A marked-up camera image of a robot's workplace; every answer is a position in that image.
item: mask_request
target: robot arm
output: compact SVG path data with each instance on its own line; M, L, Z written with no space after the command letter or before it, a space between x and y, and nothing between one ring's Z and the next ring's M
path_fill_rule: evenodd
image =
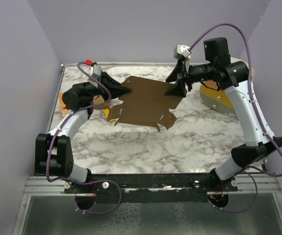
M90 75L110 91L112 99L131 92L131 89L122 87L120 83L112 79L106 72L102 72L101 67L96 64L91 67ZM49 162L50 175L81 183L90 181L91 171L73 163L71 140L79 128L92 115L92 107L88 109L83 108L93 104L95 95L101 95L104 100L108 99L108 95L95 82L75 84L68 91L64 92L62 100L69 112L48 134L39 134L37 136L35 147L36 172L40 174L46 173L48 152L54 138Z
M267 157L276 148L265 136L253 108L249 92L252 92L256 103L257 101L254 91L248 89L248 67L242 61L231 63L227 39L214 38L204 41L205 58L210 63L189 66L188 69L187 49L188 47L183 45L177 45L175 48L174 57L178 59L178 62L166 82L175 81L176 83L165 92L165 95L186 97L186 86L190 91L193 83L215 81L233 104L244 134L245 144L232 149L231 157L211 171L213 181L218 185L250 164ZM268 135L281 147L282 137L275 137L258 103L257 109Z

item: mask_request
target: orange cardboard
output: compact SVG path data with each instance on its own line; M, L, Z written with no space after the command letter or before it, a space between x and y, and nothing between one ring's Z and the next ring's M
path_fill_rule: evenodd
M174 125L177 118L169 109L176 109L183 98L164 95L173 84L129 76L121 85L130 88L132 92L119 97L123 103L110 108L108 121L118 118L115 125L120 122L151 126L158 132L161 130L158 124L166 129Z
M65 117L68 113L68 109L66 108L66 105L64 104L62 97L63 97L63 93L60 93L59 94L59 101L61 103L62 117Z

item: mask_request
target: bolt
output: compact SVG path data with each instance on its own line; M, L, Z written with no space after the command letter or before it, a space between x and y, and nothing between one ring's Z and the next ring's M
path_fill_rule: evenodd
M65 184L64 184L64 189L69 189L71 187L71 185L68 183L68 182L66 182Z
M200 183L200 182L199 182L199 181L197 181L197 180L196 180L196 181L194 181L194 186L195 186L196 188L200 187L200 186L199 186L199 183Z
M231 185L232 185L233 187L237 187L238 183L237 183L236 180L231 180Z
M108 182L104 182L103 184L102 184L102 187L104 188L104 189L107 189L108 187L109 187L109 183Z

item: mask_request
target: purple wall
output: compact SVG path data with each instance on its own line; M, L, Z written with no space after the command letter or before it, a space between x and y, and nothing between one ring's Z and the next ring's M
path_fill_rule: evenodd
M254 88L267 122L282 136L282 0L272 0L249 40ZM282 172L279 154L268 158L272 171Z
M12 234L60 70L26 0L0 0L0 235Z
M61 63L84 59L175 62L177 44L190 46L211 26L229 22L247 37L270 0L27 0ZM221 27L233 57L244 45L238 32ZM204 61L202 44L192 54Z

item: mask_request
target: marble surface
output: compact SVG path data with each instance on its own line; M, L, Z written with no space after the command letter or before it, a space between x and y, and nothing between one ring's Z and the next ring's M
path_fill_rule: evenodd
M113 79L123 82L130 75L164 81L170 66L102 66ZM60 92L87 78L77 67L67 67ZM230 157L233 147L244 143L234 114L220 114L206 107L195 84L176 110L175 124L161 132L156 128L108 123L102 110L95 110L72 140L74 162L93 173L189 173L208 172ZM51 124L62 120L56 103Z

